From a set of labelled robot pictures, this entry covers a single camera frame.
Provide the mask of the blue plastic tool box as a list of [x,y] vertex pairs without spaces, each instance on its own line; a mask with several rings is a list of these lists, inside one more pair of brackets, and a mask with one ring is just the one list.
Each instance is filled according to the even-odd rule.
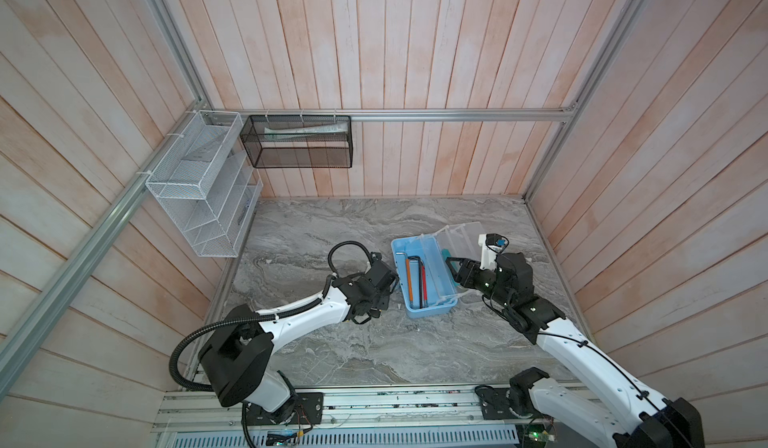
[[[451,257],[479,261],[481,249],[478,237],[485,230],[480,222],[447,225],[431,234],[398,238],[391,242],[400,289],[405,302],[406,315],[410,319],[446,314],[457,305],[462,296],[457,290],[442,250],[448,249]],[[428,307],[412,309],[409,306],[405,262],[407,256],[418,256],[425,265],[428,290]]]

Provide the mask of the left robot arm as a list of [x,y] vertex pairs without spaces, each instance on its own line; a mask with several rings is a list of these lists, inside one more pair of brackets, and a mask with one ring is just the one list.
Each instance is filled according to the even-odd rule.
[[292,392],[283,376],[268,370],[272,354],[326,326],[372,321],[388,309],[398,282],[396,271],[374,257],[364,273],[329,275],[312,297],[262,312],[246,305],[232,310],[198,353],[220,405],[248,402],[271,414],[282,410]]

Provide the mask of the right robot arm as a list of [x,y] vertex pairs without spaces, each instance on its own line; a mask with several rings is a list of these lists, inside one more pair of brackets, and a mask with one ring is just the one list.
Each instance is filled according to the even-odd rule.
[[515,331],[562,363],[599,399],[592,403],[545,371],[529,368],[510,380],[507,405],[523,419],[549,416],[598,447],[702,447],[702,417],[687,400],[671,400],[614,362],[552,302],[534,291],[521,253],[490,265],[445,261],[460,286],[479,291]]

